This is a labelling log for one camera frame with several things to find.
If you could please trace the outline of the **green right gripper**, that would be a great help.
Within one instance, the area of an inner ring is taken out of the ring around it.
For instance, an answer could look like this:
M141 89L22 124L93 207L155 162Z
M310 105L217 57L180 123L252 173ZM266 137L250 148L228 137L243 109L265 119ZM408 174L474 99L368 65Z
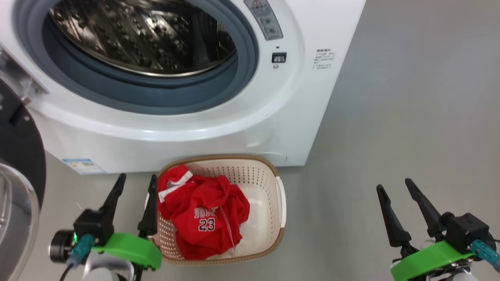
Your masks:
M427 234L429 237L444 239L445 235L443 235L443 232L445 228L439 221L441 214L416 186L413 180L406 178L405 184L411 198L420 208L427 225ZM384 187L379 184L376 190L389 245L391 247L405 247L409 245L411 235L405 231L398 217L395 215L391 207L391 200ZM442 241L403 258L391 267L391 274L395 281L409 281L418 276L426 276L426 274L455 263L458 260L466 260L473 255L470 251L462 254L447 242Z

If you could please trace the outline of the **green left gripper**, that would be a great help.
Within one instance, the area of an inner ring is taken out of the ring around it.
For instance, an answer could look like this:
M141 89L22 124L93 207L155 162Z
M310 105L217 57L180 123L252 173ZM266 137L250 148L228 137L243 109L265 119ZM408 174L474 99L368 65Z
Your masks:
M119 197L123 193L127 175L120 174L99 208L106 218L114 219ZM148 240L157 233L157 175L148 186L143 217L137 229L139 236L114 233L104 246L91 251L91 279L93 281L140 281L144 271L161 268L163 255Z

